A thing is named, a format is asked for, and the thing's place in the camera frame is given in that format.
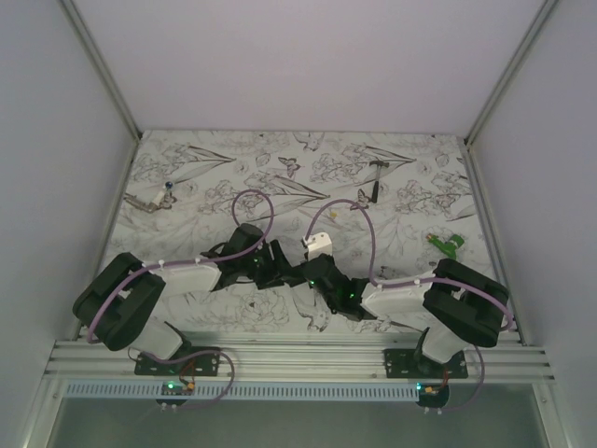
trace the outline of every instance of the wall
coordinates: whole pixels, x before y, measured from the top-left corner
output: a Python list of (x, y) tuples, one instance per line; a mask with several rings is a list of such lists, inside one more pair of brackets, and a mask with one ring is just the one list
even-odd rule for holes
[(597, 3), (561, 2), (475, 147), (535, 342), (597, 444)]
[(0, 15), (0, 446), (92, 277), (132, 140), (57, 2)]
[(77, 0), (142, 128), (466, 136), (541, 0)]

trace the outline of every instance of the black mounting plate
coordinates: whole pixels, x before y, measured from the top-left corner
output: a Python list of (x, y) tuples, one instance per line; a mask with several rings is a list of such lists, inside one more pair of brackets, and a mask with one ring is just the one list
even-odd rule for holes
[[(201, 350), (217, 350), (219, 347), (185, 347), (176, 352), (175, 357), (185, 357)], [(148, 357), (140, 355), (134, 366), (134, 374), (140, 376), (178, 376), (178, 373), (189, 363), (183, 361), (178, 364), (160, 364)], [(195, 358), (195, 376), (217, 376), (220, 355), (202, 355)]]
[[(443, 371), (437, 374), (423, 373), (417, 368), (417, 362), (414, 359), (414, 348), (388, 348), (383, 350), (383, 365), (387, 378), (443, 378)], [(465, 354), (458, 352), (451, 357), (445, 364), (450, 378), (463, 379), (468, 378), (466, 369)]]

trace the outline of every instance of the cable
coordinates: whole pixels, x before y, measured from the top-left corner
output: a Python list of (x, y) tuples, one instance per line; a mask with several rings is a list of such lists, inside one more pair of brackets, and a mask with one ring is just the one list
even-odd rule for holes
[(311, 232), (313, 230), (313, 227), (315, 226), (315, 222), (317, 222), (317, 219), (321, 216), (322, 213), (324, 213), (324, 210), (326, 210), (328, 207), (330, 207), (331, 205), (334, 205), (336, 203), (348, 203), (348, 204), (352, 205), (353, 207), (356, 207), (361, 212), (361, 214), (363, 214), (363, 217), (365, 217), (365, 221), (367, 222), (367, 224), (369, 226), (369, 231), (371, 233), (371, 259), (369, 261), (368, 275), (369, 275), (369, 282), (371, 282), (371, 284), (374, 287), (382, 286), (383, 289), (393, 288), (393, 287), (413, 287), (417, 284), (420, 285), (420, 284), (425, 284), (425, 283), (441, 283), (444, 285), (451, 285), (453, 287), (459, 287), (461, 289), (465, 289), (469, 292), (472, 292), (473, 294), (476, 294), (476, 295), (482, 297), (483, 299), (485, 299), (486, 301), (491, 303), (493, 306), (495, 306), (498, 310), (500, 310), (504, 314), (507, 322), (502, 328), (500, 328), (500, 331), (510, 329), (514, 325), (514, 315), (510, 312), (510, 310), (508, 310), (506, 308), (506, 306), (504, 306), (495, 297), (487, 294), (485, 291), (481, 291), (480, 289), (478, 289), (476, 287), (472, 287), (470, 285), (467, 285), (466, 283), (458, 282), (458, 281), (452, 280), (450, 278), (440, 278), (440, 277), (427, 277), (427, 278), (421, 278), (421, 279), (417, 279), (417, 280), (409, 280), (407, 282), (398, 282), (398, 283), (390, 283), (390, 284), (378, 282), (377, 279), (375, 278), (375, 275), (373, 274), (373, 265), (375, 263), (375, 252), (377, 250), (377, 246), (375, 243), (375, 230), (373, 229), (373, 222), (371, 221), (371, 218), (369, 217), (369, 215), (365, 211), (365, 209), (359, 203), (356, 203), (355, 201), (351, 201), (350, 199), (337, 199), (337, 200), (331, 201), (331, 202), (325, 204), (323, 207), (321, 207), (319, 209), (319, 211), (313, 217), (311, 224), (309, 225), (309, 229), (307, 229), (307, 234), (305, 235), (305, 239), (307, 239), (307, 238), (309, 238), (309, 236), (311, 236)]
[(458, 406), (441, 408), (441, 411), (443, 413), (453, 413), (454, 411), (461, 411), (462, 409), (473, 404), (479, 397), (479, 392), (481, 391), (481, 388), (485, 383), (485, 360), (483, 359), (483, 355), (481, 354), (479, 348), (476, 345), (473, 345), (473, 347), (475, 347), (475, 351), (477, 352), (477, 356), (479, 357), (479, 364), (481, 365), (481, 375), (479, 376), (479, 382), (477, 383), (477, 387), (475, 388), (475, 391), (473, 392), (473, 395), (471, 395), (470, 399), (468, 399), (463, 404), (459, 404)]
[(195, 357), (202, 357), (205, 355), (220, 355), (229, 363), (229, 365), (230, 365), (230, 380), (228, 381), (228, 384), (226, 385), (226, 387), (224, 387), (219, 394), (217, 394), (212, 399), (208, 399), (207, 401), (205, 401), (201, 404), (185, 405), (185, 407), (181, 408), (181, 409), (202, 409), (202, 408), (207, 408), (209, 406), (212, 406), (212, 405), (218, 403), (232, 389), (232, 384), (234, 383), (234, 377), (236, 376), (236, 370), (234, 369), (234, 362), (232, 362), (232, 359), (226, 353), (220, 352), (219, 350), (200, 350), (199, 352), (191, 353), (190, 355), (186, 355), (185, 357), (180, 357), (179, 359), (160, 359), (159, 357), (156, 357), (155, 355), (153, 355), (151, 353), (147, 353), (147, 352), (143, 352), (143, 355), (145, 357), (148, 357), (149, 359), (153, 359), (154, 361), (159, 362), (159, 364), (165, 364), (165, 365), (178, 364), (180, 362), (189, 361), (191, 359), (194, 359)]
[(146, 273), (148, 271), (153, 271), (156, 269), (174, 268), (174, 267), (178, 267), (178, 266), (191, 266), (194, 264), (203, 264), (203, 263), (219, 263), (222, 261), (229, 261), (231, 259), (238, 259), (238, 258), (254, 251), (255, 249), (257, 249), (259, 247), (259, 245), (261, 245), (261, 243), (263, 243), (265, 241), (266, 237), (268, 236), (268, 233), (270, 233), (271, 226), (273, 225), (273, 203), (271, 203), (270, 198), (265, 193), (262, 193), (258, 189), (246, 189), (244, 191), (241, 191), (240, 193), (238, 193), (236, 195), (236, 197), (232, 201), (232, 217), (234, 218), (234, 222), (236, 222), (237, 225), (240, 225), (240, 224), (238, 224), (238, 219), (236, 218), (236, 215), (234, 213), (234, 205), (236, 204), (236, 202), (238, 202), (238, 200), (241, 196), (243, 196), (244, 194), (247, 194), (247, 193), (255, 193), (255, 194), (258, 194), (259, 196), (263, 197), (268, 202), (268, 205), (270, 206), (270, 213), (271, 213), (270, 214), (270, 222), (268, 223), (268, 227), (266, 228), (266, 230), (263, 231), (263, 235), (261, 235), (261, 237), (255, 242), (254, 245), (252, 245), (251, 247), (247, 247), (245, 250), (242, 250), (238, 254), (226, 255), (225, 257), (218, 257), (216, 259), (200, 259), (199, 261), (197, 261), (196, 259), (181, 259), (178, 261), (167, 261), (162, 264), (152, 264), (149, 266), (145, 266), (144, 268), (141, 268), (138, 271), (135, 271), (134, 273), (132, 273), (131, 275), (126, 277), (124, 280), (122, 280), (118, 284), (118, 286), (110, 293), (110, 295), (107, 297), (105, 302), (102, 304), (102, 306), (98, 310), (97, 314), (91, 321), (91, 325), (89, 326), (89, 332), (87, 333), (87, 342), (88, 343), (98, 343), (100, 341), (99, 339), (93, 339), (93, 334), (94, 334), (95, 329), (97, 328), (100, 320), (102, 319), (102, 316), (104, 315), (105, 310), (107, 310), (107, 308), (110, 306), (112, 301), (114, 301), (114, 299), (118, 296), (120, 291), (122, 291), (122, 289), (124, 289), (132, 280), (134, 280), (138, 276), (143, 275), (144, 273)]

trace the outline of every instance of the hammer handle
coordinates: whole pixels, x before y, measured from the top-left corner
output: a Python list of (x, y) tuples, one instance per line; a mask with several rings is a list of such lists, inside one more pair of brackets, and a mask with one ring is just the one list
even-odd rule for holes
[(373, 194), (371, 195), (371, 201), (377, 203), (377, 195), (380, 192), (380, 181), (376, 180), (373, 184)]

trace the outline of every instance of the metal grille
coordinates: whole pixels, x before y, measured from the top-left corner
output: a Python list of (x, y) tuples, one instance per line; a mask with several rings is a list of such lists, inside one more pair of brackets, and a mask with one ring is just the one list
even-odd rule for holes
[[(210, 399), (225, 382), (197, 383), (191, 396), (173, 397), (162, 393), (162, 381), (71, 380), (65, 397), (71, 399)], [(417, 401), (416, 385), (362, 385), (333, 383), (235, 384), (225, 399), (273, 401)]]

